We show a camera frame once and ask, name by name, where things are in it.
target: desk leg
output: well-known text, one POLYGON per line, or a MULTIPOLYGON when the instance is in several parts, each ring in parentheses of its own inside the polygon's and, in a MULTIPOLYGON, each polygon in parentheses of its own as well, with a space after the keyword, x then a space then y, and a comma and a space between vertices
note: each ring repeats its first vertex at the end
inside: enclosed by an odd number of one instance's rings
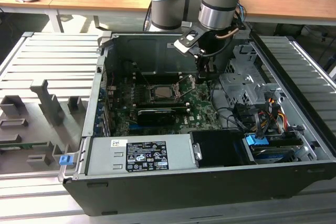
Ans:
POLYGON ((57 10, 49 10, 48 12, 49 19, 51 21, 51 24, 53 26, 54 32, 56 33, 64 33, 61 18, 58 15, 57 10))

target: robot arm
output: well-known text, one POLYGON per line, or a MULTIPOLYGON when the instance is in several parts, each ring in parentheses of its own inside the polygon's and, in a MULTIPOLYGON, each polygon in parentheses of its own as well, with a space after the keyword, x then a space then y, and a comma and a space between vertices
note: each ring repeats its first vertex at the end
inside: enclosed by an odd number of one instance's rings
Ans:
MULTIPOLYGON (((181 25, 189 0, 153 0, 152 3, 152 25, 167 31, 181 25)), ((215 56, 224 52, 233 35, 244 29, 239 15, 234 17, 237 3, 238 0, 201 0, 198 22, 174 43, 180 53, 195 57, 198 82, 218 77, 213 65, 215 56)))

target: gray floor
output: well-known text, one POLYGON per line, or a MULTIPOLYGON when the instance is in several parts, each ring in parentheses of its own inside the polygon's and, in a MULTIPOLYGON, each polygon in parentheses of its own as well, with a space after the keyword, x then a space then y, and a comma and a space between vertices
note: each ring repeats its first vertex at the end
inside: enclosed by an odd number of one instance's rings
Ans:
MULTIPOLYGON (((0 24, 0 62, 8 55, 24 31, 53 32, 48 16, 43 14, 6 14, 1 19, 3 22, 0 24)), ((61 19, 66 33, 97 34, 100 32, 94 27, 92 16, 62 15, 61 19)), ((114 31, 141 31, 143 18, 100 17, 100 23, 102 27, 114 31)), ((261 35, 272 36, 275 28, 276 24, 253 24, 253 29, 261 35)), ((286 26, 286 31, 290 33, 292 28, 295 29, 294 26, 286 26)), ((317 60, 335 36, 336 27, 306 26, 296 40, 309 55, 317 60), (323 42, 322 33, 328 33, 323 42)), ((336 41, 324 53, 319 64, 324 66, 333 54, 336 54, 336 41)))

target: cable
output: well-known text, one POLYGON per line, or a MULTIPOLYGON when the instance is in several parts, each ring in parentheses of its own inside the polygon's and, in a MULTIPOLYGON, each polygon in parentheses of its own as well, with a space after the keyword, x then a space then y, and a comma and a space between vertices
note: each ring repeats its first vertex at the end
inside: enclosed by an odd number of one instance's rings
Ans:
POLYGON ((150 12, 152 10, 152 1, 149 3, 149 6, 147 8, 147 12, 146 12, 146 16, 145 16, 145 20, 143 21, 143 25, 142 25, 142 30, 146 31, 147 28, 147 19, 149 19, 150 17, 150 12))
POLYGON ((228 45, 231 43, 232 39, 233 39, 233 36, 231 36, 230 40, 224 45, 224 47, 222 47, 217 52, 213 52, 212 54, 206 54, 206 55, 201 55, 201 56, 203 58, 210 58, 210 57, 213 57, 213 56, 216 56, 216 55, 220 54, 221 52, 223 52, 228 47, 228 45))
POLYGON ((329 49, 329 47, 331 46, 331 44, 333 44, 333 42, 335 41, 336 36, 333 38, 333 40, 329 43, 329 45, 324 49, 324 51, 322 52, 320 58, 317 60, 317 63, 319 63, 319 61, 322 59, 323 55, 325 54, 325 52, 329 49))
POLYGON ((133 120, 128 120, 129 122, 132 122, 132 123, 136 123, 136 124, 138 124, 138 122, 136 122, 136 121, 133 121, 133 120))
POLYGON ((227 34, 225 34, 225 35, 216 35, 215 37, 216 37, 216 39, 227 39, 227 38, 229 38, 229 37, 231 37, 231 36, 233 36, 233 35, 235 35, 237 32, 239 32, 239 28, 237 27, 237 28, 235 28, 235 29, 233 29, 232 31, 229 31, 227 34))

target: metal panel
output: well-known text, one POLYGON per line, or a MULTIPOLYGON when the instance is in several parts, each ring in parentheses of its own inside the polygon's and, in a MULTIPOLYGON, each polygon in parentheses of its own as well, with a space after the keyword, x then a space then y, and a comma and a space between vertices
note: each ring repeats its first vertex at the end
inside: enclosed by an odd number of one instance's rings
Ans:
MULTIPOLYGON (((64 59, 22 59, 18 58, 13 62, 14 65, 63 65, 64 59)), ((67 59, 67 65, 96 65, 97 58, 94 59, 67 59)))
POLYGON ((18 56, 18 58, 97 58, 96 52, 87 52, 83 54, 82 52, 21 52, 18 56))
MULTIPOLYGON (((260 37, 281 63, 293 82, 324 121, 336 121, 336 85, 317 63, 295 42, 285 37, 260 37)), ((269 77, 271 73, 262 68, 269 77)), ((334 124, 327 123, 335 131, 334 124)))
POLYGON ((93 40, 93 41, 97 41, 97 35, 94 36, 71 36, 71 35, 67 35, 67 34, 63 34, 63 35, 54 35, 54 34, 50 34, 50 35, 39 35, 39 36, 32 36, 31 40, 93 40))
POLYGON ((98 35, 63 33, 34 33, 22 38, 14 48, 15 55, 7 57, 9 64, 2 69, 0 100, 17 94, 23 102, 39 102, 29 89, 35 79, 48 80, 49 93, 59 101, 71 95, 89 98, 99 56, 97 39, 98 35))
POLYGON ((97 47, 48 47, 30 46, 25 47, 22 52, 95 52, 97 47))
POLYGON ((89 40, 30 40, 27 46, 76 46, 76 47, 95 47, 96 41, 89 40))

